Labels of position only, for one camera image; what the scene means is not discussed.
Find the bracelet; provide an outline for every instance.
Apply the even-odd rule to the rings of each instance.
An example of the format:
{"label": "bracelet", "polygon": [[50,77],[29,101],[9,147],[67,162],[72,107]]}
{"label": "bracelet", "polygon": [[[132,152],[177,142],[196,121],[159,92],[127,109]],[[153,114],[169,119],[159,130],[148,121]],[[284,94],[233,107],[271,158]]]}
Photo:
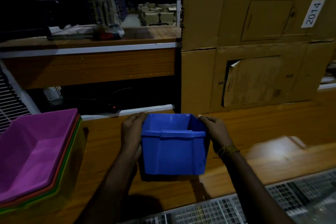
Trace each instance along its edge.
{"label": "bracelet", "polygon": [[222,156],[229,156],[231,154],[233,154],[234,152],[240,152],[240,150],[238,150],[236,148],[236,146],[231,145],[231,146],[224,146],[222,148],[219,149],[219,151],[216,153],[216,157],[215,158],[221,158]]}

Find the person's left hand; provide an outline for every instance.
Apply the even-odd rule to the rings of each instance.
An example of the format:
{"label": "person's left hand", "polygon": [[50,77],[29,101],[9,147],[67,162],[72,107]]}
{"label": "person's left hand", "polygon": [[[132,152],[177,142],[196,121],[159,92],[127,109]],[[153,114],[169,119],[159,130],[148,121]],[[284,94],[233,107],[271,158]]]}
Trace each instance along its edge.
{"label": "person's left hand", "polygon": [[136,159],[141,154],[141,131],[146,118],[147,113],[141,112],[129,116],[121,124],[121,151],[135,155]]}

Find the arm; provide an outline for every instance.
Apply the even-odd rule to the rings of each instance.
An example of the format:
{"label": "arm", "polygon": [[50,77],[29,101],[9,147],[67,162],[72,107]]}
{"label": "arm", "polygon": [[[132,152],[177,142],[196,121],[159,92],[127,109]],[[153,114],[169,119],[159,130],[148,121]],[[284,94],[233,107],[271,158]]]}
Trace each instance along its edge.
{"label": "arm", "polygon": [[[233,145],[222,120],[205,116],[199,116],[199,119],[208,128],[216,153],[222,147]],[[294,223],[271,197],[239,152],[221,159],[229,172],[248,223]]]}
{"label": "arm", "polygon": [[121,205],[141,154],[141,129],[146,117],[146,113],[134,114],[122,123],[121,150],[75,224],[120,222]]}

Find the wooden panel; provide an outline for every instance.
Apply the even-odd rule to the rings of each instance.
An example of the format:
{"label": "wooden panel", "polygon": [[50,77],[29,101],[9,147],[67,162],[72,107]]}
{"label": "wooden panel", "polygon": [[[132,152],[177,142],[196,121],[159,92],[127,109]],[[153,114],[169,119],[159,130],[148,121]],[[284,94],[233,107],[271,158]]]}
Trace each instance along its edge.
{"label": "wooden panel", "polygon": [[23,89],[174,74],[175,48],[3,59]]}
{"label": "wooden panel", "polygon": [[96,41],[94,39],[57,40],[46,38],[14,39],[0,43],[0,52],[83,48],[98,46],[115,46],[127,44],[155,44],[178,42],[181,38],[181,28],[173,26],[125,28],[125,35],[120,40]]}
{"label": "wooden panel", "polygon": [[[314,101],[218,112],[213,116],[225,120],[234,143],[261,181],[268,184],[336,167],[335,112],[336,91],[332,91],[318,93]],[[73,223],[117,157],[120,125],[125,119],[126,116],[84,122],[89,129],[88,142],[73,199],[65,208],[38,216],[22,210],[9,213],[1,222]],[[277,154],[270,147],[260,147],[283,135],[296,136],[308,147],[279,147],[278,144]],[[133,208],[126,205],[127,212],[136,212],[140,217],[141,213],[148,213],[146,209],[167,210],[233,193],[225,166],[214,156],[210,145],[206,172],[200,177],[144,182],[138,171],[129,194],[130,198],[137,195],[140,203]],[[149,201],[155,203],[154,208],[147,204]]]}

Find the wooden tabletop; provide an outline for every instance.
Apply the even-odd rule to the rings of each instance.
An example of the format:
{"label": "wooden tabletop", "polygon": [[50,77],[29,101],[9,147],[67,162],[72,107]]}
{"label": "wooden tabletop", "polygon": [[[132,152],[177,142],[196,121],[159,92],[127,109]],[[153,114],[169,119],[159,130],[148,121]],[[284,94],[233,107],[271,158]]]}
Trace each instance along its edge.
{"label": "wooden tabletop", "polygon": [[181,38],[181,28],[174,26],[125,28],[124,31],[125,35],[121,40],[108,41],[96,41],[93,39],[49,41],[46,38],[39,37],[14,39],[0,43],[0,52],[172,43],[178,42]]}
{"label": "wooden tabletop", "polygon": [[[336,167],[336,91],[313,101],[212,114],[223,119],[241,153],[264,184]],[[72,201],[40,216],[29,211],[5,216],[3,223],[71,224],[100,184],[120,149],[120,125],[126,116],[85,121],[88,142]],[[290,138],[299,138],[304,145]],[[129,194],[127,217],[140,217],[234,192],[221,160],[209,148],[206,171],[199,177],[144,182],[138,171]]]}

